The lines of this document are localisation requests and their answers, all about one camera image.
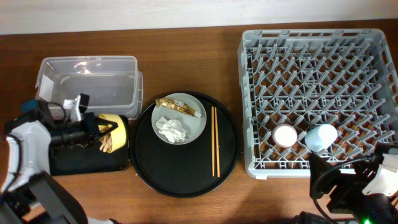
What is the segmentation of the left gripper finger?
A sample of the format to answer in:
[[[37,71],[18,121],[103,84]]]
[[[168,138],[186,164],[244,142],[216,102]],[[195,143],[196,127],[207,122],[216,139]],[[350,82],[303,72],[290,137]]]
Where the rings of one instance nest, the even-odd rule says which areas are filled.
[[[111,128],[117,128],[118,127],[118,123],[115,121],[110,121],[108,119],[106,119],[105,117],[100,117],[98,116],[96,118],[96,124],[98,126],[111,126]]]
[[[98,126],[99,134],[97,138],[102,138],[104,136],[109,135],[112,131],[116,130],[117,127],[115,126]]]

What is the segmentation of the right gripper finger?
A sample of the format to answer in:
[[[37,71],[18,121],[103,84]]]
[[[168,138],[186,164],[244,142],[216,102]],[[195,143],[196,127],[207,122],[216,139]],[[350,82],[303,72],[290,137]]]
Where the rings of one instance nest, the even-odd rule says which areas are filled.
[[[381,157],[383,154],[390,154],[393,156],[398,155],[398,145],[394,144],[386,144],[386,143],[377,143],[375,150],[374,150],[375,155],[377,157]]]
[[[330,170],[333,166],[315,152],[310,154],[308,161],[310,163],[310,197],[320,199],[323,195],[330,193],[332,188],[336,185],[336,180],[341,172],[339,169],[330,172],[318,182],[317,186],[315,186],[315,182],[321,175]]]

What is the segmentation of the yellow bowl with food scraps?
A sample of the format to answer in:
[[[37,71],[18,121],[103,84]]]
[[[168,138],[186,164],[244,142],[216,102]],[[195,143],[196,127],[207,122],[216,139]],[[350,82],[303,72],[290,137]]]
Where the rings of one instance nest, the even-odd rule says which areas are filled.
[[[115,115],[115,114],[100,114],[100,117],[105,117],[110,121],[115,121],[118,123],[118,127],[116,130],[110,133],[112,138],[112,151],[111,153],[117,151],[118,149],[122,148],[127,140],[127,131],[122,120],[122,117]]]

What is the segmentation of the blue plastic cup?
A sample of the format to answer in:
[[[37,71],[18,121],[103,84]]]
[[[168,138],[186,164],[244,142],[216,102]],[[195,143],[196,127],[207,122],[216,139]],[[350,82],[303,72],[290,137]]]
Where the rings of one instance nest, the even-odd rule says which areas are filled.
[[[311,129],[305,136],[306,146],[318,152],[331,146],[338,137],[337,130],[330,124],[322,124]]]

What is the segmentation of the pink plastic cup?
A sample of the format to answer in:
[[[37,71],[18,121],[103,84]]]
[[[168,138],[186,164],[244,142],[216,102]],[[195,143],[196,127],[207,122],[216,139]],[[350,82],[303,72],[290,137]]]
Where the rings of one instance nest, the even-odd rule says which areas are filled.
[[[280,147],[291,147],[298,140],[295,128],[289,124],[281,124],[272,131],[272,138],[276,145]]]

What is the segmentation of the white tissue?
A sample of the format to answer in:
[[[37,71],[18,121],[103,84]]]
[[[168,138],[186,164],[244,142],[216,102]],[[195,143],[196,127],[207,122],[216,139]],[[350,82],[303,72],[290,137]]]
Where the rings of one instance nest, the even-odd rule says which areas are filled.
[[[168,142],[176,143],[186,140],[187,131],[182,127],[181,122],[177,119],[167,120],[163,116],[156,121],[159,133],[164,135]]]

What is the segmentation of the gold foil snack wrapper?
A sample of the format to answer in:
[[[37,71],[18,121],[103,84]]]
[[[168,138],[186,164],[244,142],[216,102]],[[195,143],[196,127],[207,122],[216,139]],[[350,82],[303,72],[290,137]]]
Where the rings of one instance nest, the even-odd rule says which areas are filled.
[[[179,101],[179,100],[175,100],[175,99],[171,99],[171,98],[158,98],[155,100],[155,104],[158,108],[160,108],[161,106],[164,106],[166,108],[178,111],[180,113],[183,113],[183,114],[186,114],[189,116],[201,118],[200,112],[198,112],[197,110],[193,109],[188,104],[186,104],[182,101]]]

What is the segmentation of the grey round plate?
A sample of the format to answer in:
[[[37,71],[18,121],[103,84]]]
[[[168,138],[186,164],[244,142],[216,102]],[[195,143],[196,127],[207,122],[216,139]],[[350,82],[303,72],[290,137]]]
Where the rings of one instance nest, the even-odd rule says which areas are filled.
[[[167,95],[166,98],[171,98],[186,103],[188,106],[191,106],[193,109],[199,112],[201,114],[201,117],[197,118],[194,116],[183,114],[181,112],[172,110],[170,108],[166,108],[164,106],[160,108],[154,106],[151,115],[151,123],[156,135],[161,140],[163,140],[163,142],[172,144],[167,140],[164,134],[161,134],[159,132],[159,128],[156,126],[156,122],[161,117],[164,117],[167,121],[170,119],[176,119],[180,121],[182,128],[187,131],[186,140],[182,142],[175,142],[174,145],[182,145],[194,141],[196,138],[200,136],[200,134],[203,132],[206,126],[207,116],[206,116],[204,103],[201,103],[197,97],[187,93],[172,93]]]

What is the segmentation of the wooden chopstick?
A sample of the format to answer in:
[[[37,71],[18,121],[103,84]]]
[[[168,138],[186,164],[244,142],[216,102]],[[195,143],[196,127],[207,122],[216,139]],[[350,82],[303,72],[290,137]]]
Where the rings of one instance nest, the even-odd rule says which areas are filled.
[[[220,145],[219,145],[219,134],[218,134],[218,113],[217,108],[214,107],[215,114],[215,143],[216,143],[216,165],[217,165],[217,177],[220,178]]]
[[[214,146],[214,107],[211,107],[211,169],[212,169],[212,176],[215,176],[215,146]]]

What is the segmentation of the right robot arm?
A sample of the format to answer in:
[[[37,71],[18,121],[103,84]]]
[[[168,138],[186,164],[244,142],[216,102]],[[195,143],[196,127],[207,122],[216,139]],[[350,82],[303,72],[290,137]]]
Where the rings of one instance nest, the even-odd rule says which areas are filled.
[[[391,197],[397,193],[397,145],[378,143],[374,152],[332,165],[311,153],[310,198],[329,223],[318,200],[330,196],[330,213],[349,213],[358,223],[397,223]]]

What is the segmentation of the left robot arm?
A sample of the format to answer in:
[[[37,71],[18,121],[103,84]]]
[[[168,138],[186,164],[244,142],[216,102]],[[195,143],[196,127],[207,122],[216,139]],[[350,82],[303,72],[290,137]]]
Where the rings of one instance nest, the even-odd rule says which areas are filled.
[[[1,187],[1,223],[26,223],[24,216],[38,205],[44,211],[30,223],[99,223],[51,176],[49,152],[55,147],[124,136],[121,117],[83,113],[75,122],[66,116],[55,119],[44,100],[30,100],[22,109],[23,115],[5,127],[9,164]]]

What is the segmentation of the grey plastic dishwasher rack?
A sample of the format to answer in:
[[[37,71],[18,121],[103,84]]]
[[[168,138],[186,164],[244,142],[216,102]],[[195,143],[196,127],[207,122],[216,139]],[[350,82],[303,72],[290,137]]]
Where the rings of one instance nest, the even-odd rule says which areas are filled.
[[[321,124],[338,132],[319,152],[336,164],[397,143],[397,71],[379,29],[247,30],[238,48],[244,166],[255,179],[308,177],[306,134]],[[298,134],[291,147],[276,126]]]

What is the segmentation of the black rectangular tray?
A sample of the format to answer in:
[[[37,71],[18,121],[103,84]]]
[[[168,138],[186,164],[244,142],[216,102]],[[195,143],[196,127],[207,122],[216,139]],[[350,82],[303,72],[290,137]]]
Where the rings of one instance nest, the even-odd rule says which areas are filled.
[[[129,143],[113,153],[100,151],[100,139],[66,146],[49,145],[50,174],[73,175],[121,171],[127,167]]]

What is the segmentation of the clear plastic storage bin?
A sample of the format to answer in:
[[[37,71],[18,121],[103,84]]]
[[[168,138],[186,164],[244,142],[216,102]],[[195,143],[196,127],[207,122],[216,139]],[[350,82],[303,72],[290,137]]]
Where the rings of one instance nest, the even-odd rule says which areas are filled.
[[[35,98],[63,104],[83,93],[88,112],[136,119],[141,113],[143,76],[133,56],[76,56],[43,59]]]

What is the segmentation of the round black serving tray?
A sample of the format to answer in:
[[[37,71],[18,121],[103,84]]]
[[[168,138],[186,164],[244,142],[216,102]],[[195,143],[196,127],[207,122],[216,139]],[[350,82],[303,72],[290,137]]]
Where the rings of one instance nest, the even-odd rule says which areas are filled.
[[[138,117],[129,140],[131,162],[139,177],[157,192],[177,198],[197,197],[221,185],[232,173],[241,152],[235,119],[218,100],[191,92],[206,113],[217,109],[220,161],[211,156],[211,122],[198,139],[181,146],[159,138],[150,121],[155,104]]]

